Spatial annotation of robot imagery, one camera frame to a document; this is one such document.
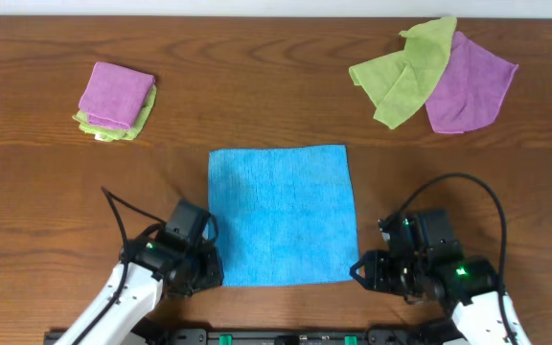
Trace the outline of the blue microfiber cloth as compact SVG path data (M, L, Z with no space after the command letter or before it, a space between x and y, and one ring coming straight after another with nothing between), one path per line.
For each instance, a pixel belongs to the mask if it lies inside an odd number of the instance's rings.
M349 280L358 239L345 146L214 150L208 206L225 286Z

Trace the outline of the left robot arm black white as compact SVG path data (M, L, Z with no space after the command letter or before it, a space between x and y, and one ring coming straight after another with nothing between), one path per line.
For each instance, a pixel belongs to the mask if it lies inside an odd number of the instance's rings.
M222 285L216 218L184 199L125 240L110 277L58 344L121 344L165 298L190 298Z

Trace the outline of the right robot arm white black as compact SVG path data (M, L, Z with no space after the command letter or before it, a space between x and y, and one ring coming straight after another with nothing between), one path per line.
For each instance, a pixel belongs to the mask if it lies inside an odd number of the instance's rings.
M371 344L528 344L498 273L480 256L466 257L446 210L392 215L379 222L386 250L363 254L351 277L367 290L401 296L409 305L436 302L445 317L410 330L381 329Z

